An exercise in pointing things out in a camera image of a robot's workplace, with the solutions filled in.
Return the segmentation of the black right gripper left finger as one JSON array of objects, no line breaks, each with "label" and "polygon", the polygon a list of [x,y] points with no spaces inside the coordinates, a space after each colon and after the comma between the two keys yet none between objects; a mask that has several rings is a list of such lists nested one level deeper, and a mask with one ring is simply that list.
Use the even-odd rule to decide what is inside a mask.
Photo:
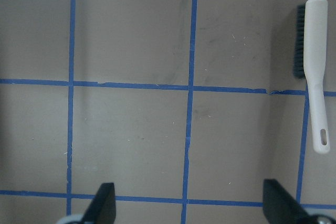
[{"label": "black right gripper left finger", "polygon": [[74,214],[62,217],[57,223],[110,223],[116,220],[116,195],[114,183],[100,185],[93,200],[84,214]]}]

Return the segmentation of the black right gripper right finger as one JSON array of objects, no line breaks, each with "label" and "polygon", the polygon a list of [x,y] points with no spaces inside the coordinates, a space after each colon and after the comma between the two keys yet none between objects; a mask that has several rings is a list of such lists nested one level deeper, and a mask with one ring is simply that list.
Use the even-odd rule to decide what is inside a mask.
[{"label": "black right gripper right finger", "polygon": [[330,216],[309,214],[276,179],[263,181],[262,203],[270,224],[335,223]]}]

